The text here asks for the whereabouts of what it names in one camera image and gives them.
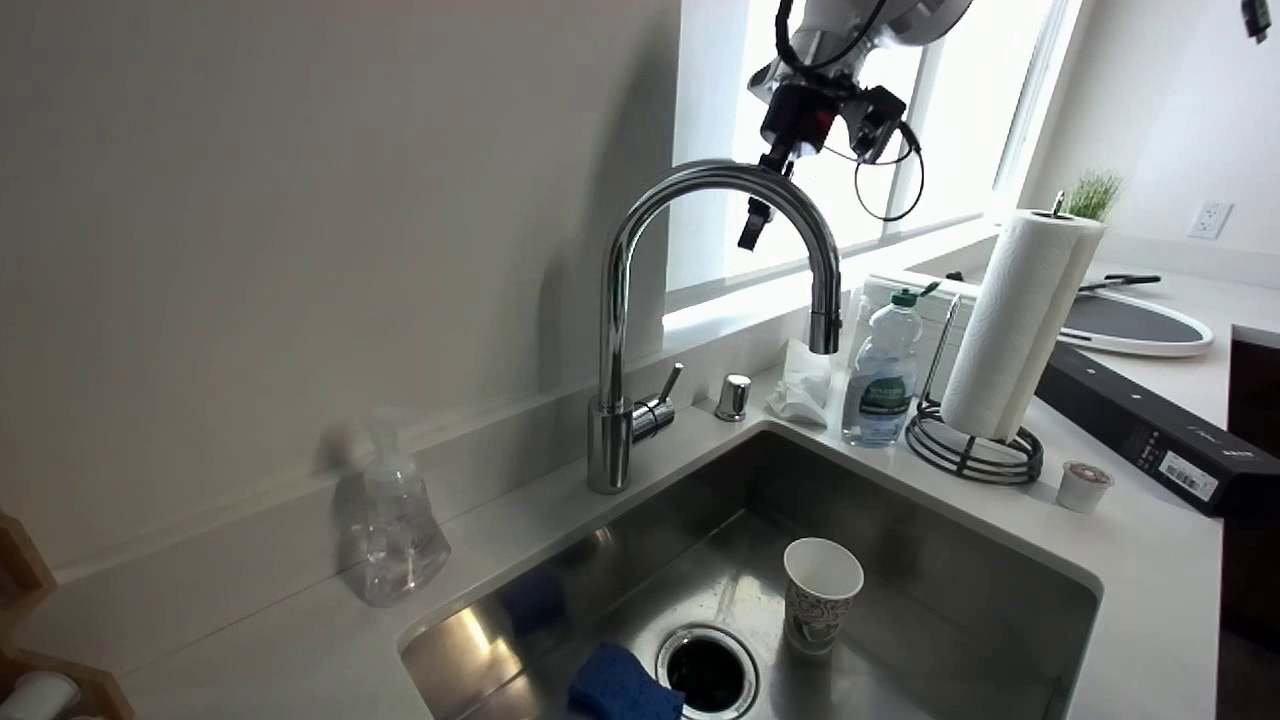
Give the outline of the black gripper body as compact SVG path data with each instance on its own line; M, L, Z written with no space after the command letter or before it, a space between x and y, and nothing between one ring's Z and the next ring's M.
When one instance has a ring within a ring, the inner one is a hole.
M779 62L756 70L746 94L763 101L763 169L786 169L792 162L821 154L830 125L843 125L857 162L874 163L909 113L883 86L858 88L846 77L816 86L786 72Z

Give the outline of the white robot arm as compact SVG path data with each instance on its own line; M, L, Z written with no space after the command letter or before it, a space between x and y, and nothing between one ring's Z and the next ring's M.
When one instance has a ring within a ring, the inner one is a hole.
M923 47L946 38L967 9L972 0L776 0L770 62L746 82L763 101L759 169L786 175L824 149L830 125L846 129L857 163L874 163L892 136L921 156L909 104L883 86L858 86L858 70L883 39Z

